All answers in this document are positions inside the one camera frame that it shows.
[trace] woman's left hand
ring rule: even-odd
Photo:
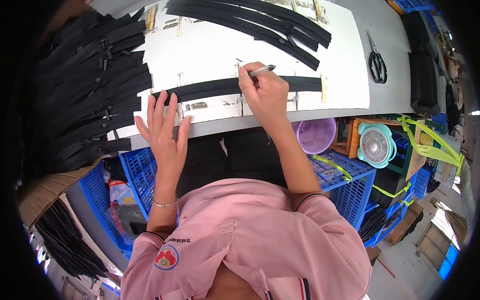
[[[164,117],[166,99],[166,91],[160,93],[158,100],[150,95],[147,109],[148,129],[140,117],[135,117],[135,123],[140,135],[148,142],[155,156],[157,165],[156,182],[169,187],[169,189],[173,188],[173,191],[175,191],[187,157],[187,140],[192,117],[187,116],[182,120],[178,138],[175,141],[173,139],[173,125],[178,99],[174,93],[170,95],[168,111]]]

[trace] table surface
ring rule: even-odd
[[[94,1],[92,5],[101,13],[111,13],[114,17],[135,11],[141,5],[154,3],[154,0],[132,4],[132,0],[113,4],[112,0]],[[367,109],[315,109],[287,112],[290,121],[313,120],[321,118],[357,116],[383,113],[413,112],[410,107],[410,51],[407,34],[400,16],[383,0],[336,0],[335,4],[351,11],[360,34],[364,51],[365,66],[372,51],[367,29],[374,39],[378,51],[382,54],[388,70],[386,84],[376,84],[368,74],[370,106]],[[192,124],[190,137],[218,132],[226,132],[250,127],[259,123],[252,115],[220,120],[210,120]],[[146,141],[135,135],[131,137],[132,150],[147,147]]]

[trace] purple basket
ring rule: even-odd
[[[308,154],[325,151],[332,144],[336,133],[334,118],[293,122],[292,127],[300,146]]]

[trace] scissors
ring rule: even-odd
[[[370,30],[367,29],[368,39],[370,40],[370,45],[372,46],[372,52],[370,53],[369,65],[370,73],[372,74],[373,79],[378,84],[384,84],[387,82],[387,67],[385,66],[385,61],[377,51],[377,47],[373,43],[372,36],[370,35]]]

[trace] woman's left arm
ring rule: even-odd
[[[155,156],[157,172],[155,178],[154,203],[148,215],[147,231],[163,238],[170,235],[177,224],[177,205],[158,206],[156,204],[175,203],[175,190],[187,156],[187,140],[191,116],[185,117],[179,127],[178,138],[173,139],[173,125],[177,110],[177,95],[170,95],[167,114],[164,116],[167,92],[162,91],[158,100],[150,95],[148,98],[147,125],[140,117],[135,117],[140,135],[148,142]]]

